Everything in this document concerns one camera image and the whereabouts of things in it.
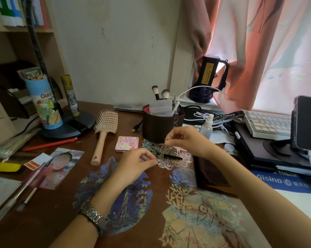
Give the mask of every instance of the smartphone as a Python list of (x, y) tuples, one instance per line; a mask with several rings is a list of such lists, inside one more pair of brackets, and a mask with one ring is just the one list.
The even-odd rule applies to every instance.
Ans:
[(311, 96), (295, 97), (291, 127), (292, 146), (302, 151), (311, 150)]

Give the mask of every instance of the red pen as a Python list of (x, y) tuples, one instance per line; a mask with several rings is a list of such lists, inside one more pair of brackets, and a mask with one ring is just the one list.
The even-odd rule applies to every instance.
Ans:
[(63, 144), (63, 143), (75, 142), (76, 140), (77, 140), (77, 137), (71, 138), (71, 139), (67, 139), (67, 140), (63, 140), (63, 141), (59, 141), (59, 142), (54, 142), (54, 143), (47, 143), (47, 144), (42, 144), (42, 145), (38, 145), (38, 146), (27, 147), (27, 148), (22, 149), (22, 151), (29, 151), (29, 150), (37, 150), (37, 149), (47, 148), (47, 147), (51, 147), (51, 146), (55, 146), (55, 145), (59, 145), (59, 144)]

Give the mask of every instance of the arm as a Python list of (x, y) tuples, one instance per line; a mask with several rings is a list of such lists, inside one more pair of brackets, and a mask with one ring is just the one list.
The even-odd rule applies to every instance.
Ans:
[[(132, 184), (147, 168), (157, 163), (156, 157), (146, 149), (125, 152), (114, 173), (101, 186), (90, 201), (95, 210), (106, 218), (120, 193)], [(92, 248), (98, 238), (98, 230), (83, 215), (77, 215), (70, 225), (51, 244), (50, 248)]]
[(173, 129), (165, 145), (182, 147), (216, 165), (273, 248), (311, 247), (311, 219), (196, 129)]

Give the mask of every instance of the hand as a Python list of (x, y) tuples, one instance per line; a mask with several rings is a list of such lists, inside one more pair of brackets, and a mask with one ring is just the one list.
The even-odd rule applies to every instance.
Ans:
[(206, 158), (212, 143), (194, 127), (186, 126), (172, 129), (166, 136), (165, 145), (178, 146), (194, 156)]
[(145, 148), (129, 150), (123, 154), (113, 176), (125, 188), (138, 179), (143, 171), (157, 163), (156, 157)]

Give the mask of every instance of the bristles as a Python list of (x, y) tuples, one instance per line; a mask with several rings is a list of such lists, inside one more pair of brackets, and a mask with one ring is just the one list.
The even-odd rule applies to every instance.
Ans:
[(154, 94), (159, 94), (159, 87), (157, 85), (152, 86), (152, 90)]
[(117, 130), (118, 113), (115, 110), (102, 110), (99, 112), (94, 129), (96, 132), (100, 131), (111, 131), (116, 132)]
[(170, 95), (170, 91), (169, 91), (168, 89), (163, 90), (163, 91), (161, 92), (161, 96), (162, 96), (163, 99), (168, 99), (168, 98), (169, 98), (169, 95)]

